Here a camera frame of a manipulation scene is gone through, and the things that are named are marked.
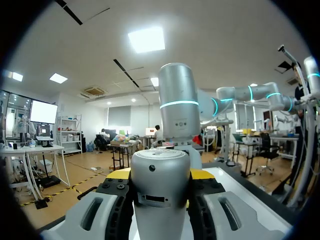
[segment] yellow black warning tape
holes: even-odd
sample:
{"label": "yellow black warning tape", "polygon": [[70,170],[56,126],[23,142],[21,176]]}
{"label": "yellow black warning tape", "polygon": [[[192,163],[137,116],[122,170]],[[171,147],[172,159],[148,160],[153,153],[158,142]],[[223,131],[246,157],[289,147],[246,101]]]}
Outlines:
{"label": "yellow black warning tape", "polygon": [[[82,192],[79,191],[78,189],[76,189],[75,186],[78,186],[79,184],[82,184],[82,183],[84,183],[84,182],[86,182],[86,181],[88,181],[88,180],[90,180],[90,179],[92,179],[92,178],[94,178],[94,177],[96,177],[96,176],[98,176],[98,175],[100,175],[100,173],[95,174],[95,175],[93,175],[93,176],[91,176],[91,177],[89,177],[89,178],[87,178],[87,179],[85,179],[85,180],[83,180],[83,181],[81,181],[81,182],[78,182],[78,183],[75,184],[75,185],[72,185],[71,187],[65,188],[65,189],[63,189],[63,190],[61,190],[61,191],[58,191],[58,192],[54,193],[54,194],[46,195],[45,197],[46,197],[46,198],[50,198],[50,197],[53,197],[53,196],[62,194],[63,192],[65,192],[65,191],[67,191],[67,190],[69,190],[69,189],[73,189],[73,190],[76,191],[77,193],[82,194]],[[25,203],[20,204],[20,206],[21,206],[21,207],[24,207],[24,206],[33,204],[33,203],[35,203],[35,202],[36,202],[36,200],[29,201],[29,202],[25,202]]]}
{"label": "yellow black warning tape", "polygon": [[35,202],[36,202],[36,200],[34,200],[34,201],[29,201],[29,202],[25,202],[25,203],[20,204],[20,206],[21,206],[21,207],[24,207],[24,206],[27,206],[27,205],[29,205],[29,204],[33,204],[33,203],[35,203]]}
{"label": "yellow black warning tape", "polygon": [[73,188],[73,187],[75,187],[75,186],[78,186],[79,184],[82,184],[82,183],[84,183],[84,182],[86,182],[86,181],[88,181],[88,180],[90,180],[90,179],[92,179],[92,178],[94,178],[94,177],[96,177],[96,176],[98,176],[98,175],[100,175],[100,173],[95,174],[95,175],[93,175],[93,176],[91,176],[91,177],[89,177],[89,178],[87,178],[87,179],[85,179],[85,180],[83,180],[83,181],[80,181],[80,182],[78,182],[78,183],[75,184],[75,185],[72,185],[71,188]]}
{"label": "yellow black warning tape", "polygon": [[75,190],[77,193],[82,194],[81,191],[79,191],[78,189],[76,189],[74,186],[70,187],[71,189]]}

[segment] ceiling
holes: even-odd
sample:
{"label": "ceiling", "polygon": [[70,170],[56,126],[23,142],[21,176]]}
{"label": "ceiling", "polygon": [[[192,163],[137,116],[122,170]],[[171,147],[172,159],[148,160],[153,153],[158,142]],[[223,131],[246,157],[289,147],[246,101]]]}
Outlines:
{"label": "ceiling", "polygon": [[[143,93],[157,90],[149,78],[157,77],[164,64],[182,62],[191,67],[196,85],[205,90],[276,82],[285,94],[293,89],[286,80],[294,73],[274,70],[287,61],[277,48],[284,44],[300,63],[310,55],[294,26],[267,0],[66,3],[83,24],[53,2],[30,27],[7,66],[22,74],[23,81],[7,78],[4,89],[23,88],[52,97],[59,92],[77,96],[84,88],[99,86],[108,96],[136,92],[137,101],[118,96],[90,104],[143,105],[159,102],[158,95]],[[163,28],[165,50],[136,53],[128,33],[155,26]],[[50,81],[54,73],[68,80]]]}

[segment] window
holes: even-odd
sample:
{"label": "window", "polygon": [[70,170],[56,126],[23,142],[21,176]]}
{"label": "window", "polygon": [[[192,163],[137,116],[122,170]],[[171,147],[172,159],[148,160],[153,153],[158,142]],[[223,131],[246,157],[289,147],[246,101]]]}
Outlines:
{"label": "window", "polygon": [[236,132],[242,132],[242,129],[252,129],[256,131],[256,112],[254,106],[246,104],[233,104],[234,117],[235,117],[235,130]]}
{"label": "window", "polygon": [[130,117],[131,106],[110,107],[108,111],[108,126],[130,126]]}

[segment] yellow pad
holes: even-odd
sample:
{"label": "yellow pad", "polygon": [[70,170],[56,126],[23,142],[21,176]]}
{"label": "yellow pad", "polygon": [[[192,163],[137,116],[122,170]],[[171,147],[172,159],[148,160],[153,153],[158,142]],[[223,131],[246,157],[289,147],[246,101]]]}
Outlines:
{"label": "yellow pad", "polygon": [[190,171],[191,171],[192,179],[214,179],[215,178],[215,176],[213,176],[211,173],[202,169],[191,168]]}
{"label": "yellow pad", "polygon": [[107,179],[129,179],[131,167],[115,170],[106,176]]}

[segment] computer screen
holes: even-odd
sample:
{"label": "computer screen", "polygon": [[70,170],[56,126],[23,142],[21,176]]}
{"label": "computer screen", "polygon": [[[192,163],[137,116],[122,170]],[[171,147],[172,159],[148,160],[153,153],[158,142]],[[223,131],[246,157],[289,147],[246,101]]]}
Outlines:
{"label": "computer screen", "polygon": [[155,129],[154,127],[147,127],[145,129],[145,135],[146,136],[153,136],[153,135],[155,135],[156,131],[157,131],[157,129]]}
{"label": "computer screen", "polygon": [[30,121],[44,124],[55,124],[57,110],[57,105],[33,100]]}

